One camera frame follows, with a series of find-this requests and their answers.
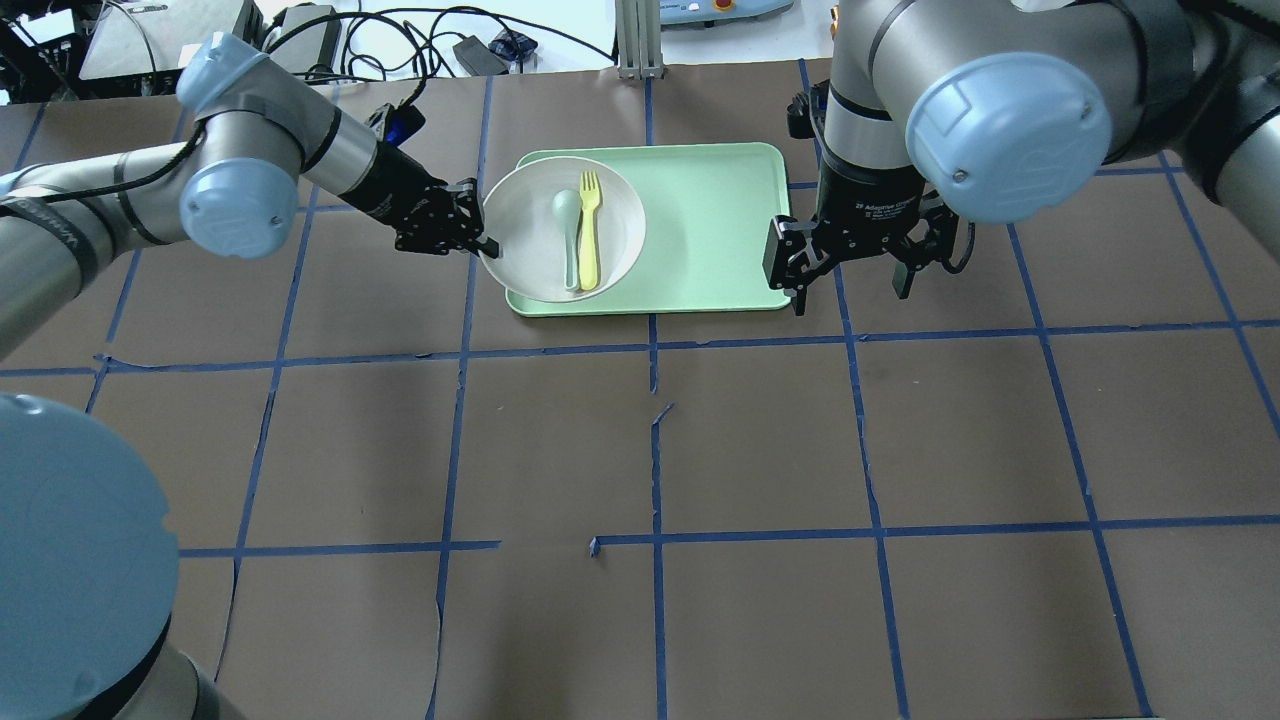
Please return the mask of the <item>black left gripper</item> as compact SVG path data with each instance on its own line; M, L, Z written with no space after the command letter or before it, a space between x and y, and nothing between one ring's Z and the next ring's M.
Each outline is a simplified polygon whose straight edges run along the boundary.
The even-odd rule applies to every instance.
M485 234L475 177L445 182L394 145L378 145L360 181L360 211L396 231L396 250L500 258Z

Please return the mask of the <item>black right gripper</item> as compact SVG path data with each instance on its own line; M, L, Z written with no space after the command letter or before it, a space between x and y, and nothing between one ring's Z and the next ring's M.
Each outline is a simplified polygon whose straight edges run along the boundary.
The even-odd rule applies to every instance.
M932 263L963 272L954 255L959 227L959 214L914 169L841 173L823 165L813 217L771 220L762 269L772 290L788 291L794 315L804 316L814 281L841 263L888 254L897 261L893 292L906 300L916 273Z

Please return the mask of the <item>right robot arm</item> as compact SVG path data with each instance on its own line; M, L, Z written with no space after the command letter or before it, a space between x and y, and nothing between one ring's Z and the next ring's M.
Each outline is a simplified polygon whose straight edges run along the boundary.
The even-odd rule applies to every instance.
M1277 4L841 1L788 129L820 152L815 211L771 222L763 274L796 314L881 255L905 299L931 264L964 270L961 222L1024 222L1165 149L1276 255Z

